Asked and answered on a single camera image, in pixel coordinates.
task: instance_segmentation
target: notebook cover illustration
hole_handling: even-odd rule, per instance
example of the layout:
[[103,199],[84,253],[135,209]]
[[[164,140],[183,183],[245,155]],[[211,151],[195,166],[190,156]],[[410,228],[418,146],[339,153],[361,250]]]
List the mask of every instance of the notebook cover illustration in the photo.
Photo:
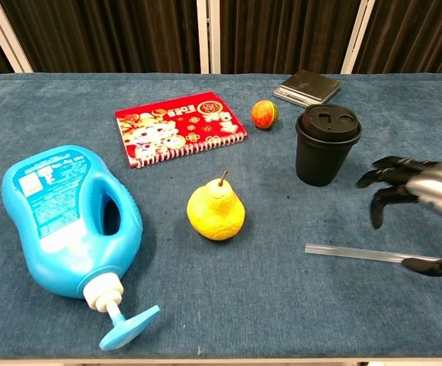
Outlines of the notebook cover illustration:
[[117,111],[115,117],[132,168],[247,137],[238,118],[213,92]]

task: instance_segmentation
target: pump nozzle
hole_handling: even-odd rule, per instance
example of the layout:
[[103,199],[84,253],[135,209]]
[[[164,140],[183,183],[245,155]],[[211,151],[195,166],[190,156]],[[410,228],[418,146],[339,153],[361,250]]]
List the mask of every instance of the pump nozzle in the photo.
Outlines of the pump nozzle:
[[99,346],[110,351],[127,344],[139,335],[160,313],[158,306],[126,320],[118,304],[121,302],[123,285],[114,273],[104,273],[89,281],[84,287],[84,297],[89,307],[101,313],[107,312],[113,322],[113,329],[104,336]]

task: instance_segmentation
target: metal robot arm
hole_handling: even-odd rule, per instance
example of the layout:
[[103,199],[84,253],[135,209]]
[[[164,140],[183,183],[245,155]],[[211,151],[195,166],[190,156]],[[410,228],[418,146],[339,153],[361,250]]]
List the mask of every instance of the metal robot arm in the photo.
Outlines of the metal robot arm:
[[[373,196],[370,217],[375,229],[383,224],[383,209],[387,204],[420,203],[442,215],[442,162],[387,156],[373,166],[376,170],[361,177],[357,186],[365,188],[378,181],[392,185],[379,189]],[[430,262],[407,258],[402,264],[423,275],[442,277],[442,259]]]

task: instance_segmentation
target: table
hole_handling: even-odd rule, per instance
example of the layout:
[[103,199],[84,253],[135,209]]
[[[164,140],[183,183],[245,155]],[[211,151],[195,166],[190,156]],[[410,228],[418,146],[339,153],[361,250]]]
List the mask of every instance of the table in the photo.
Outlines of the table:
[[[272,97],[287,75],[0,75],[0,184],[13,163],[54,146],[95,151],[129,188],[145,227],[121,308],[162,310],[138,339],[102,352],[108,316],[33,281],[0,189],[0,359],[442,357],[442,278],[303,250],[312,242],[442,256],[442,218],[397,205],[373,230],[378,188],[355,188],[387,155],[442,160],[442,75],[333,76],[341,90],[330,102],[354,111],[364,133],[338,177],[314,188],[295,175],[303,109]],[[244,123],[246,141],[128,167],[115,110],[210,90]],[[269,132],[250,120],[262,98],[280,109]],[[185,206],[224,169],[247,217],[218,244],[194,232]]]

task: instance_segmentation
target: small round fruit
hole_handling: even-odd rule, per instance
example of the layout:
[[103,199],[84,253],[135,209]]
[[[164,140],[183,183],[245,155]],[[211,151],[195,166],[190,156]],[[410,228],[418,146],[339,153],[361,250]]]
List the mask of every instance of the small round fruit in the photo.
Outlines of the small round fruit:
[[271,128],[278,115],[277,106],[272,101],[258,101],[251,110],[253,123],[262,130]]

